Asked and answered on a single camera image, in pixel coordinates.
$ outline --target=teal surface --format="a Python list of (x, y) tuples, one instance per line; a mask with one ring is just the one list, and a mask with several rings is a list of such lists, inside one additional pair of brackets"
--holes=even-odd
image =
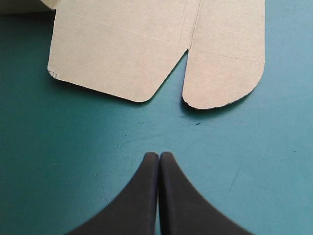
[(268, 0), (259, 86), (204, 112), (181, 100), (187, 55), (135, 104), (48, 75), (53, 13), (1, 16), (0, 234), (73, 229), (121, 191), (145, 152), (165, 150), (257, 235), (313, 234), (312, 12), (311, 0)]

